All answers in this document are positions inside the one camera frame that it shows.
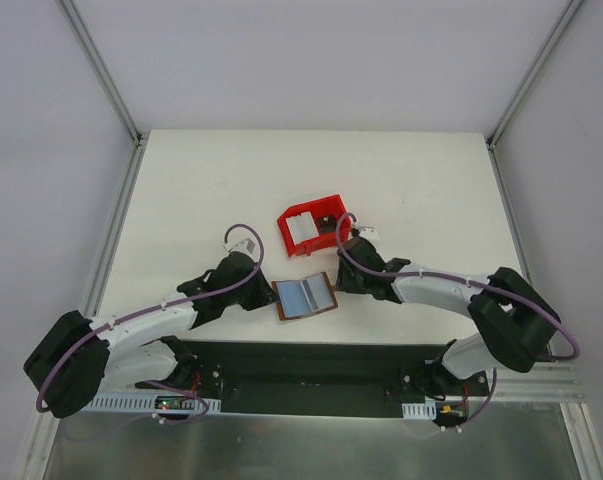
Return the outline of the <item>silver VIP card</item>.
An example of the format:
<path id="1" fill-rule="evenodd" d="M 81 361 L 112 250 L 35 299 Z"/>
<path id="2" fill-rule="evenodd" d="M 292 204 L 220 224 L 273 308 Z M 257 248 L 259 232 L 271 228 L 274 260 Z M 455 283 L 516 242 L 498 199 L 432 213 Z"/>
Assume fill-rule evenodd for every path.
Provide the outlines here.
<path id="1" fill-rule="evenodd" d="M 277 282 L 276 286 L 285 318 L 301 317 L 308 312 L 308 304 L 299 281 Z"/>
<path id="2" fill-rule="evenodd" d="M 323 273 L 304 278 L 301 281 L 301 288 L 311 312 L 334 306 L 330 284 Z"/>

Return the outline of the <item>brown leather card holder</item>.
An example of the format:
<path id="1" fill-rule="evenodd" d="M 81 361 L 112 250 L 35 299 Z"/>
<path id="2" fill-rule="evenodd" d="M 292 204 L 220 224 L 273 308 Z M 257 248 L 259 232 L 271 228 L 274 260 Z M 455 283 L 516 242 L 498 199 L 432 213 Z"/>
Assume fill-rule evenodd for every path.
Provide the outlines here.
<path id="1" fill-rule="evenodd" d="M 276 302 L 282 322 L 313 317 L 338 307 L 334 287 L 326 272 L 299 280 L 273 281 Z"/>

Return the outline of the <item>red plastic bin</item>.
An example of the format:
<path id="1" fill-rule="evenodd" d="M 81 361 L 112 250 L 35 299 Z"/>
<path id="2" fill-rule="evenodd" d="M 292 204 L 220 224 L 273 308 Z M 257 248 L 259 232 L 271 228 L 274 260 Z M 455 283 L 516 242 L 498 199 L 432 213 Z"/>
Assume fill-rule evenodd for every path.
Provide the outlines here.
<path id="1" fill-rule="evenodd" d="M 337 228 L 337 221 L 345 214 L 345 205 L 338 194 L 288 207 L 277 219 L 287 256 L 309 256 L 335 247 L 337 239 L 345 242 L 351 219 L 346 216 Z"/>

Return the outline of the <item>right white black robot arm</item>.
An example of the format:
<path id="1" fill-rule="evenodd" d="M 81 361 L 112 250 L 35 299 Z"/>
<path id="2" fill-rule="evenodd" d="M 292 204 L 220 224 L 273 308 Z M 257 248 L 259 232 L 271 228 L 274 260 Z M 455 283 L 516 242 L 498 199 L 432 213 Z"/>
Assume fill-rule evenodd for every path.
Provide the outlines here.
<path id="1" fill-rule="evenodd" d="M 433 387 L 454 394 L 472 375 L 506 367 L 529 372 L 561 330 L 556 313 L 514 270 L 461 276 L 409 260 L 384 261 L 361 236 L 338 245 L 339 291 L 396 304 L 420 304 L 473 321 L 477 333 L 449 342 L 428 366 Z"/>

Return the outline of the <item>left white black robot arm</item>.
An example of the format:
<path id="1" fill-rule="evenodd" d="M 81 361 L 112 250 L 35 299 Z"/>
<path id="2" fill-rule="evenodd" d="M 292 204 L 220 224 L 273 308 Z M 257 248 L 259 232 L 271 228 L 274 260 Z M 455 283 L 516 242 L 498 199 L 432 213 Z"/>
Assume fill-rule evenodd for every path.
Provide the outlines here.
<path id="1" fill-rule="evenodd" d="M 67 312 L 24 363 L 38 392 L 35 408 L 62 419 L 97 394 L 118 388 L 167 386 L 195 392 L 202 366 L 181 335 L 219 319 L 229 307 L 253 311 L 277 299 L 259 263 L 232 252 L 216 268 L 137 312 L 93 318 Z"/>

